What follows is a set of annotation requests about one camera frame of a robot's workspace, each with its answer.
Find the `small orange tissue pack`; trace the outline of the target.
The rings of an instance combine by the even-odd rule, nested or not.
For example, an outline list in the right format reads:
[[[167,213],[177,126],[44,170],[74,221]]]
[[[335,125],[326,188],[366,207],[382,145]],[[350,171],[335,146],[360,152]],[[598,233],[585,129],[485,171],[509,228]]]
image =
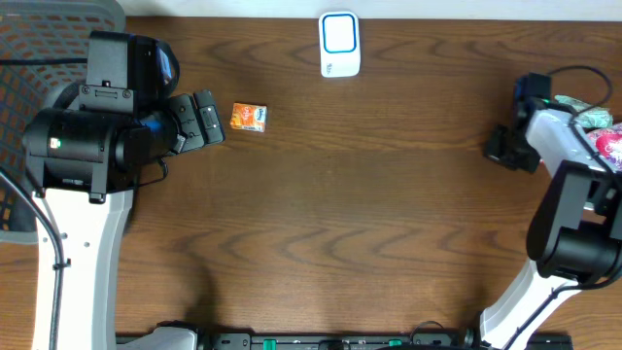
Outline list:
[[[234,103],[230,126],[237,130],[265,132],[267,107],[246,103]]]

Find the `green snack wrapper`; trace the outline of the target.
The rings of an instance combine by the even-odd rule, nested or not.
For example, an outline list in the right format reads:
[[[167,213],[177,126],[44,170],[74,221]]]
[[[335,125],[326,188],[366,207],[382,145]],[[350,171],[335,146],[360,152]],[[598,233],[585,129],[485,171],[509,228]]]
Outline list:
[[[566,95],[556,95],[555,100],[561,104],[570,105],[578,113],[577,122],[588,129],[609,128],[613,126],[613,115],[607,108],[595,107],[587,112],[590,105],[581,100]]]

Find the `purple snack package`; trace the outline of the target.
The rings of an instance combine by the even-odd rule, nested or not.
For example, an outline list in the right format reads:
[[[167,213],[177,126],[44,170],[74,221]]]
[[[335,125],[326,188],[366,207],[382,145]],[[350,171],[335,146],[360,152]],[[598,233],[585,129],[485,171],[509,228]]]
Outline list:
[[[587,133],[589,140],[599,153],[618,171],[622,169],[622,127],[621,123],[605,128],[593,128]]]

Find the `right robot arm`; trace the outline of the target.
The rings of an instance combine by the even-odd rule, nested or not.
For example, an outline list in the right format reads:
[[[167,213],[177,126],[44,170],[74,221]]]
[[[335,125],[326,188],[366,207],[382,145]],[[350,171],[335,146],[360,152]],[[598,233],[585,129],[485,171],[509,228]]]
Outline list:
[[[498,125],[484,148],[511,170],[544,165],[551,182],[527,232],[525,264],[464,341],[473,349],[525,349],[566,300],[621,277],[621,173],[588,138],[580,110],[551,89],[549,73],[520,77],[511,125]]]

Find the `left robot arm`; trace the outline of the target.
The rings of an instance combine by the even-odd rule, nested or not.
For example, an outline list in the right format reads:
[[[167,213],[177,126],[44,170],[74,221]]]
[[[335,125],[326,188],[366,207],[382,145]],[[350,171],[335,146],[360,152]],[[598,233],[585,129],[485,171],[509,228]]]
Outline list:
[[[94,31],[86,77],[26,127],[25,195],[37,220],[36,349],[115,349],[121,239],[145,166],[217,145],[209,90],[180,94],[179,62],[154,38]]]

